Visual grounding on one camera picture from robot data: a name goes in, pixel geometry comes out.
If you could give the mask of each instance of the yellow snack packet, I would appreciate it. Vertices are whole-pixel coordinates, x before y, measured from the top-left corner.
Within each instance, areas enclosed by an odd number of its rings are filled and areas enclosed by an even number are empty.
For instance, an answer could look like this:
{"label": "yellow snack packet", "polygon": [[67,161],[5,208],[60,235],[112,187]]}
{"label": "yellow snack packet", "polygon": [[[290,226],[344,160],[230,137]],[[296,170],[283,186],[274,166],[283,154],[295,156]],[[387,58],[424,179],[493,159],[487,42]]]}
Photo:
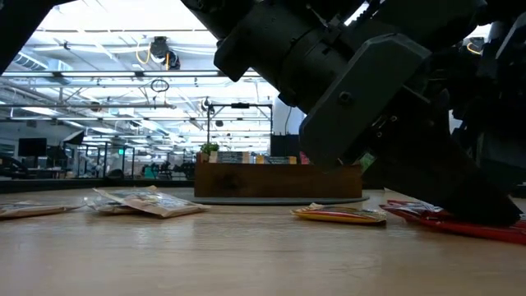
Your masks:
{"label": "yellow snack packet", "polygon": [[385,224],[386,213],[379,210],[359,210],[347,206],[323,206],[315,203],[308,207],[291,210],[293,215],[308,220],[320,220],[349,224]]}

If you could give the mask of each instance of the cable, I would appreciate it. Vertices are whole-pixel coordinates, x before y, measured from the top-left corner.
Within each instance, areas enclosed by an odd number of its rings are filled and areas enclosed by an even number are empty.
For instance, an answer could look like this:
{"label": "cable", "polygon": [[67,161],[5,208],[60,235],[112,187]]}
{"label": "cable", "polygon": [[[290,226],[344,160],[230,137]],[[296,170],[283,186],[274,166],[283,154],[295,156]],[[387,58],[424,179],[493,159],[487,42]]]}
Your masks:
{"label": "cable", "polygon": [[150,44],[148,45],[148,57],[146,57],[146,61],[143,61],[141,59],[141,57],[139,57],[139,45],[141,45],[141,41],[143,39],[139,40],[139,42],[137,42],[137,48],[136,48],[136,51],[135,51],[135,55],[137,57],[137,61],[139,61],[141,64],[147,64],[149,61],[150,61],[150,50],[151,50],[151,42]]}
{"label": "cable", "polygon": [[287,120],[285,121],[285,135],[288,135],[288,119],[290,118],[290,114],[291,114],[292,111],[293,111],[293,108],[290,107],[288,109]]}
{"label": "cable", "polygon": [[476,50],[474,50],[474,49],[471,49],[471,48],[469,47],[469,46],[471,46],[471,45],[473,45],[473,43],[471,43],[471,42],[468,43],[468,45],[466,45],[466,49],[468,49],[469,52],[471,52],[471,53],[475,53],[475,54],[481,55],[480,52],[478,52],[478,51],[476,51]]}

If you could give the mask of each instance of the wooden box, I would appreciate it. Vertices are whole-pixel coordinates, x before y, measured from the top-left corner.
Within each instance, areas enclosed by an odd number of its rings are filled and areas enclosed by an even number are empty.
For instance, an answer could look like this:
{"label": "wooden box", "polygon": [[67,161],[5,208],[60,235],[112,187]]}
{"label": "wooden box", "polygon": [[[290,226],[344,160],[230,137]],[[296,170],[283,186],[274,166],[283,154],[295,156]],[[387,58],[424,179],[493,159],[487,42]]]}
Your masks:
{"label": "wooden box", "polygon": [[323,173],[308,164],[196,164],[196,197],[362,196],[357,165]]}

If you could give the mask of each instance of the wooden table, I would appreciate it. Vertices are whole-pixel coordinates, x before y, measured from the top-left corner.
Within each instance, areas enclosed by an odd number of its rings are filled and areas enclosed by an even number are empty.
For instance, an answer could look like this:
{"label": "wooden table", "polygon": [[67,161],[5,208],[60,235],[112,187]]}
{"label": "wooden table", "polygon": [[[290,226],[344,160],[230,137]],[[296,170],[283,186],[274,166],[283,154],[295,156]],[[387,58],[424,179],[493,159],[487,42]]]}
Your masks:
{"label": "wooden table", "polygon": [[[192,194],[184,189],[181,197]],[[372,195],[376,207],[394,193]],[[91,190],[0,196],[81,201]],[[526,201],[517,201],[524,209]],[[0,295],[521,295],[526,247],[297,220],[290,207],[215,206],[170,220],[90,209],[0,221]]]}

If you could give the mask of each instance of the clear plastic bag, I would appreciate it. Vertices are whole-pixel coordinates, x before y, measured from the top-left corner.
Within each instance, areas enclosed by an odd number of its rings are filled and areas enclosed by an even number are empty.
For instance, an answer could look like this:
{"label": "clear plastic bag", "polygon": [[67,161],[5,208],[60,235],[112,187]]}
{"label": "clear plastic bag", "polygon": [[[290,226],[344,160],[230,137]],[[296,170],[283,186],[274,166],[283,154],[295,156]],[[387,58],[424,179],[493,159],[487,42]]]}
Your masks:
{"label": "clear plastic bag", "polygon": [[106,192],[102,189],[94,190],[102,197],[107,197],[134,209],[159,215],[162,218],[199,213],[210,208],[159,192],[155,186],[113,192]]}
{"label": "clear plastic bag", "polygon": [[142,213],[141,210],[134,209],[130,206],[123,205],[121,202],[113,201],[108,198],[84,198],[85,204],[99,213],[109,215],[131,215]]}
{"label": "clear plastic bag", "polygon": [[84,205],[43,205],[35,201],[21,201],[0,205],[0,219],[51,215],[81,208]]}

